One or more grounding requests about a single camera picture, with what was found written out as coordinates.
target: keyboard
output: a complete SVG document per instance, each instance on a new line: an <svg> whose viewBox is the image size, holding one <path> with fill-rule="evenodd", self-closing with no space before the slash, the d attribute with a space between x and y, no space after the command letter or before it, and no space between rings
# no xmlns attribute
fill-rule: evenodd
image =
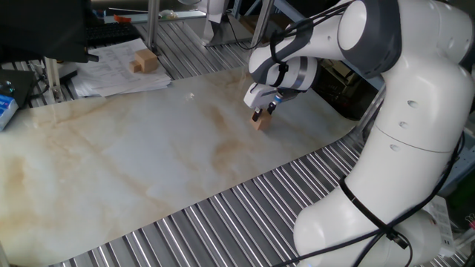
<svg viewBox="0 0 475 267"><path fill-rule="evenodd" d="M109 45L140 38L139 31L131 23L106 23L100 26L87 27L88 45Z"/></svg>

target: table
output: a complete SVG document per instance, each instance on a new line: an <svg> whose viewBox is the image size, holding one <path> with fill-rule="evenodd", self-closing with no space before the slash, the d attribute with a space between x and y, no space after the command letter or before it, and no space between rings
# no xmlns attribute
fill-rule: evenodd
<svg viewBox="0 0 475 267"><path fill-rule="evenodd" d="M315 92L249 124L245 68L165 90L19 111L0 133L0 240L10 263L74 257L343 137Z"/></svg>

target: black monitor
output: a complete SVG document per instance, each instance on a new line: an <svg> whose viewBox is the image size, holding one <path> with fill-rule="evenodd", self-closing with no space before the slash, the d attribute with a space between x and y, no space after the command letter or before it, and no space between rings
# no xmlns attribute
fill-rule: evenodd
<svg viewBox="0 0 475 267"><path fill-rule="evenodd" d="M83 0L0 0L0 62L94 60L87 53Z"/></svg>

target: metal pole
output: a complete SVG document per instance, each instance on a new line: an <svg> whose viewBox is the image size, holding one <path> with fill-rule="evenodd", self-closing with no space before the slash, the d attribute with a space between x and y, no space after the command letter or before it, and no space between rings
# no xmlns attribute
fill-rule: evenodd
<svg viewBox="0 0 475 267"><path fill-rule="evenodd" d="M267 23L269 22L270 12L274 7L274 0L263 0L261 13L259 13L258 23L255 26L254 36L252 37L251 47L254 47L262 41L266 33Z"/></svg>
<svg viewBox="0 0 475 267"><path fill-rule="evenodd" d="M152 52L157 52L157 28L160 0L148 0L148 37L147 47Z"/></svg>

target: metal frame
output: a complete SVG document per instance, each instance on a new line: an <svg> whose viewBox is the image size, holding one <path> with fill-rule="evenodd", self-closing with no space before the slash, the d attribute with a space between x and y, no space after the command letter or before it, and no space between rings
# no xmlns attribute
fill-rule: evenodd
<svg viewBox="0 0 475 267"><path fill-rule="evenodd" d="M148 0L148 35L146 45L152 52L157 52L157 28L160 0Z"/></svg>

